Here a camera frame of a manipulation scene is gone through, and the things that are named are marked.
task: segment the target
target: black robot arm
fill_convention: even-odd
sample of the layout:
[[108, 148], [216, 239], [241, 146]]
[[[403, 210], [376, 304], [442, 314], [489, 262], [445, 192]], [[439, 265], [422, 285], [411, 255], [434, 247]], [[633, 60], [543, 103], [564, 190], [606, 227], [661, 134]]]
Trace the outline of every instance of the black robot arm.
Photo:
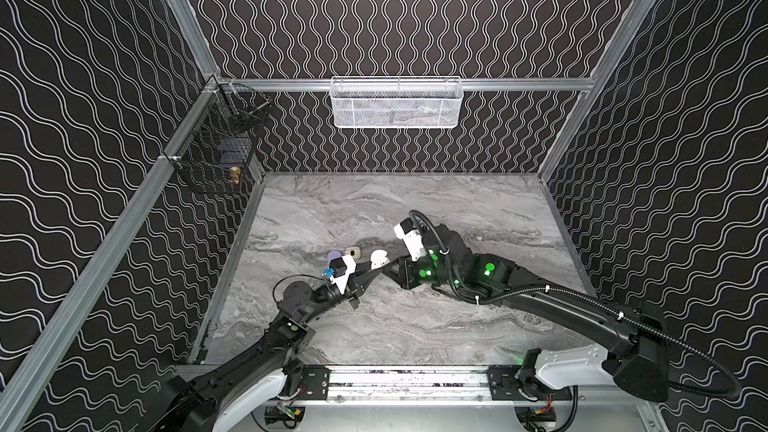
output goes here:
[[[542, 386], [558, 388], [576, 381], [552, 380], [553, 374], [567, 379], [595, 380], [609, 378], [632, 395], [654, 402], [668, 397], [668, 388], [711, 397], [737, 397], [741, 385], [734, 373], [718, 360], [687, 343], [668, 335], [660, 308], [649, 302], [619, 304], [600, 300], [562, 285], [547, 281], [513, 261], [494, 254], [475, 254], [461, 235], [440, 224], [434, 226], [427, 216], [411, 211], [395, 226], [395, 234], [408, 247], [409, 255], [391, 264], [384, 273], [403, 288], [430, 284], [442, 294], [476, 305], [495, 304], [523, 310], [563, 325], [595, 341], [591, 356], [600, 356], [599, 367], [585, 373], [592, 357], [585, 352], [567, 350], [568, 355], [529, 350], [518, 373], [519, 385], [531, 396], [541, 397]], [[676, 345], [720, 370], [730, 381], [725, 389], [700, 388], [668, 380], [667, 348]], [[581, 370], [564, 364], [583, 364]]]
[[[222, 411], [275, 370], [287, 376], [282, 393], [291, 394], [298, 388], [303, 366], [297, 356], [315, 334], [307, 323], [342, 302], [356, 307], [380, 271], [371, 270], [370, 262], [350, 266], [349, 259], [339, 258], [331, 261], [321, 286], [289, 284], [277, 304], [279, 313], [257, 342], [207, 374], [191, 380], [173, 376], [160, 388], [138, 430], [209, 432]], [[332, 282], [344, 276], [343, 288]]]

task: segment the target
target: wire mesh basket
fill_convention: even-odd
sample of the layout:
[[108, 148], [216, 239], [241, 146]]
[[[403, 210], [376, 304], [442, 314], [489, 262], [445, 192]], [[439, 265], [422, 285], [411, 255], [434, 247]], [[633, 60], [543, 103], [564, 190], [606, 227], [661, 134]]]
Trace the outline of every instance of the wire mesh basket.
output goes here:
[[464, 91], [459, 77], [331, 79], [333, 123], [344, 129], [452, 129]]
[[213, 98], [197, 121], [182, 155], [173, 160], [184, 183], [199, 194], [250, 194], [254, 178], [249, 164], [256, 138], [253, 127], [243, 129], [237, 110]]
[[219, 91], [230, 109], [228, 126], [235, 135], [260, 127], [272, 108], [271, 98], [244, 84], [221, 84]]

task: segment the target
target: wavy line wallpaper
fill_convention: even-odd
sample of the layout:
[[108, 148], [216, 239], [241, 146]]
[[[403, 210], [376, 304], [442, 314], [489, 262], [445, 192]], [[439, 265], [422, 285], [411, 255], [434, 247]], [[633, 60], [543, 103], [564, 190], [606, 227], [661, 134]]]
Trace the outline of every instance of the wavy line wallpaper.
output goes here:
[[174, 175], [24, 430], [127, 431], [186, 363], [247, 196], [198, 196]]
[[768, 428], [767, 44], [768, 0], [658, 0], [550, 182], [597, 293], [659, 304], [744, 383], [672, 394], [674, 432]]
[[224, 76], [583, 77], [631, 0], [190, 0]]
[[339, 129], [327, 93], [280, 93], [256, 154], [271, 172], [536, 173], [577, 96], [467, 92], [456, 128], [398, 130]]
[[204, 80], [164, 0], [0, 0], [0, 390]]

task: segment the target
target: white wire basket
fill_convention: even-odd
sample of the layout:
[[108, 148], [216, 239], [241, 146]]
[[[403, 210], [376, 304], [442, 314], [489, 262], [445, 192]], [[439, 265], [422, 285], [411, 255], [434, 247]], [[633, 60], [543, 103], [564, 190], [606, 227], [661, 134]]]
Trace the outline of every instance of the white wire basket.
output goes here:
[[333, 77], [333, 123], [342, 129], [452, 129], [464, 91], [459, 77]]

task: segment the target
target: marble tabletop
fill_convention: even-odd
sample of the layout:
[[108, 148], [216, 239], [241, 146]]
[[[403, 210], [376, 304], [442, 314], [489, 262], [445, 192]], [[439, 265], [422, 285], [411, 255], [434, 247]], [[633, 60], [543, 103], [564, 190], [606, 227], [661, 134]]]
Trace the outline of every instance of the marble tabletop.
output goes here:
[[[392, 226], [412, 208], [476, 252], [584, 290], [533, 176], [269, 176], [206, 362], [223, 363], [257, 340], [277, 313], [274, 284], [317, 276], [328, 251], [359, 245], [364, 257], [377, 248], [406, 254]], [[311, 327], [304, 359], [322, 364], [516, 364], [530, 348], [589, 343], [527, 312], [465, 304], [427, 286], [404, 291], [383, 275], [357, 310], [342, 304]]]

